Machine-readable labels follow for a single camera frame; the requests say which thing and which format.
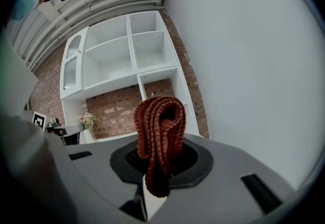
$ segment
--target white ceiling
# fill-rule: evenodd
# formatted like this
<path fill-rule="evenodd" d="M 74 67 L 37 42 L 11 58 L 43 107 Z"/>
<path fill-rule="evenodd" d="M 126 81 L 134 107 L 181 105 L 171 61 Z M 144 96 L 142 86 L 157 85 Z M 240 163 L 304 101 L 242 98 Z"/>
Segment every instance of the white ceiling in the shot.
<path fill-rule="evenodd" d="M 161 0 L 52 0 L 22 21 L 10 20 L 7 33 L 14 50 L 32 71 L 82 28 L 132 10 L 159 7 Z"/>

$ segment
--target red brick wall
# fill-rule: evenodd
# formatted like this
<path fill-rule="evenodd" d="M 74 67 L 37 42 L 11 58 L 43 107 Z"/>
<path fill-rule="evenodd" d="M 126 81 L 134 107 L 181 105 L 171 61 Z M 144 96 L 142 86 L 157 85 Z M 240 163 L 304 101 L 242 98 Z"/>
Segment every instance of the red brick wall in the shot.
<path fill-rule="evenodd" d="M 186 49 L 167 11 L 161 10 L 160 14 L 172 38 L 184 71 L 200 135 L 209 138 L 207 116 L 199 84 L 190 65 Z M 30 109 L 51 117 L 57 117 L 62 124 L 65 122 L 59 97 L 59 79 L 64 47 L 65 44 L 47 58 L 35 72 L 39 82 L 31 94 L 30 101 Z M 156 96 L 174 95 L 170 81 L 165 81 L 163 87 L 160 84 L 162 82 L 145 85 L 148 98 L 152 97 L 152 93 Z M 141 102 L 141 95 L 137 85 L 88 99 L 84 104 L 84 110 L 98 118 L 92 131 L 94 138 L 105 138 L 133 132 L 135 130 L 133 112 L 139 102 Z"/>
<path fill-rule="evenodd" d="M 30 110 L 46 116 L 55 117 L 65 125 L 60 100 L 60 72 L 64 53 L 64 43 L 57 51 L 46 58 L 35 72 L 38 83 L 30 96 Z"/>

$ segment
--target white shelving unit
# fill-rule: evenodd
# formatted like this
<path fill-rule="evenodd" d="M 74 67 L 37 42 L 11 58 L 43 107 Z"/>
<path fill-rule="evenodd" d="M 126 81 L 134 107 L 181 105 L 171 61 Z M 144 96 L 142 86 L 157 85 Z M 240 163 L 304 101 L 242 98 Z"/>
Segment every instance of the white shelving unit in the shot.
<path fill-rule="evenodd" d="M 135 84 L 146 100 L 144 84 L 167 78 L 185 106 L 186 131 L 198 135 L 185 77 L 158 11 L 123 15 L 87 27 L 68 39 L 63 54 L 60 98 L 65 120 L 76 121 L 85 99 Z"/>

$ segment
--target face mask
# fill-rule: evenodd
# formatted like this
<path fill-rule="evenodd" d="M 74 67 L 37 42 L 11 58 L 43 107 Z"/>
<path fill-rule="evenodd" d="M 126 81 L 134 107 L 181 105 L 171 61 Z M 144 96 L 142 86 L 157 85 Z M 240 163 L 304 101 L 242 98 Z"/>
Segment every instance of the face mask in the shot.
<path fill-rule="evenodd" d="M 16 21 L 21 20 L 24 16 L 34 10 L 38 3 L 39 0 L 16 0 L 12 9 L 11 18 Z"/>

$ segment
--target rust-colored knitted fabric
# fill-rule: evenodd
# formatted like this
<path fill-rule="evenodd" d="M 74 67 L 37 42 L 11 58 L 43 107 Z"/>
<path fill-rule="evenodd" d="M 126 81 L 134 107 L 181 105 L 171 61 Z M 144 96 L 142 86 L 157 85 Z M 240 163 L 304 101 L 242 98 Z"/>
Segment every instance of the rust-colored knitted fabric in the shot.
<path fill-rule="evenodd" d="M 183 104 L 172 97 L 150 98 L 134 113 L 138 155 L 149 159 L 147 189 L 157 197 L 168 195 L 168 180 L 176 170 L 173 160 L 182 150 L 186 125 Z"/>

